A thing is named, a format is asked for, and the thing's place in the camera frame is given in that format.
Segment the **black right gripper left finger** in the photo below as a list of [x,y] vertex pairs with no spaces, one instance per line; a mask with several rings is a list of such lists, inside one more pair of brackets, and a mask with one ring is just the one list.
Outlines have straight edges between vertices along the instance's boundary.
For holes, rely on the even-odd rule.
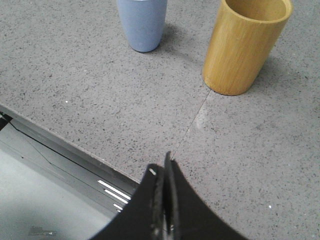
[[164,169],[149,164],[140,185],[112,221],[93,240],[162,240]]

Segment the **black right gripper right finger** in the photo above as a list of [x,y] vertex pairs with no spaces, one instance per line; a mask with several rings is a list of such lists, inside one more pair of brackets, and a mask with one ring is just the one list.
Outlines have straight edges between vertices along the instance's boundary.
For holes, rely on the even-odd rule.
[[164,160],[163,203],[171,240],[245,240],[198,196],[168,151]]

